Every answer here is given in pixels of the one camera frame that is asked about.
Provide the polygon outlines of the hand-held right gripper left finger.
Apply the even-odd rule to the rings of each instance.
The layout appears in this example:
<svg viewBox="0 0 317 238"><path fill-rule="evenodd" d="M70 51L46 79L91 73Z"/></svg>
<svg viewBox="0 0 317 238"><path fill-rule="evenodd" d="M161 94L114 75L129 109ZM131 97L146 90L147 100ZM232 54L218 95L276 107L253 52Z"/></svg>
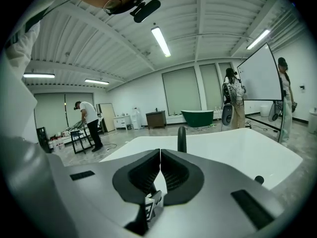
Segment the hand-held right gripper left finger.
<svg viewBox="0 0 317 238"><path fill-rule="evenodd" d="M160 150L148 150L119 159L122 165L114 173L112 184L128 203L145 204L160 171Z"/></svg>

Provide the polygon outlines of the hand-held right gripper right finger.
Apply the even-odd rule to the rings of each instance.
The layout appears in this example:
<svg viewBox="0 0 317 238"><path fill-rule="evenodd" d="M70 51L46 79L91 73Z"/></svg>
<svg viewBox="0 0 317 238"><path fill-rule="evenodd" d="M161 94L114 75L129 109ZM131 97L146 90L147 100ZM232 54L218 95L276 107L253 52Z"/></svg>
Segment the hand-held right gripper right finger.
<svg viewBox="0 0 317 238"><path fill-rule="evenodd" d="M161 150L160 171L167 189L164 206L186 204L203 188L204 173L191 157L182 152Z"/></svg>

